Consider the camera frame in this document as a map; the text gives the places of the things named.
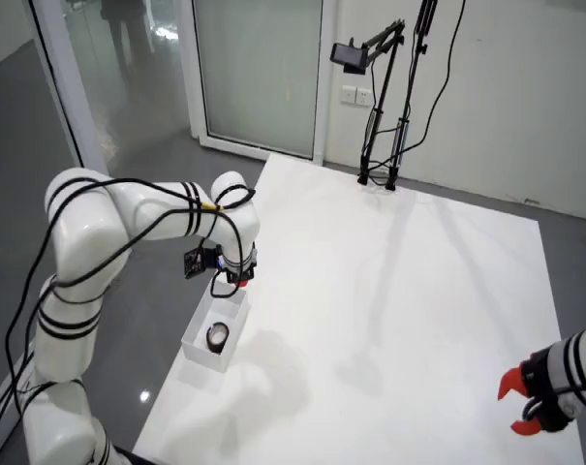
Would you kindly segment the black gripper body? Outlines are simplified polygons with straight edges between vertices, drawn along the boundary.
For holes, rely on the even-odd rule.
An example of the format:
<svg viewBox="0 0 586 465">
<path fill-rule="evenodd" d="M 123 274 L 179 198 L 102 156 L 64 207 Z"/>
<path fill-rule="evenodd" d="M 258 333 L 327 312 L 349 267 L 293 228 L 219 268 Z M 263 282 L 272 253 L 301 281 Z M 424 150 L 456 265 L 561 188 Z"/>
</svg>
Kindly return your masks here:
<svg viewBox="0 0 586 465">
<path fill-rule="evenodd" d="M 525 409 L 523 420 L 537 419 L 542 431 L 559 432 L 580 413 L 581 404 L 569 392 L 571 388 L 562 356 L 555 349 L 543 349 L 521 363 L 527 396 L 534 404 Z"/>
<path fill-rule="evenodd" d="M 232 285 L 238 285 L 243 278 L 249 279 L 250 281 L 253 280 L 256 266 L 256 261 L 242 264 L 224 262 L 224 272 L 226 273 L 227 282 Z"/>
</svg>

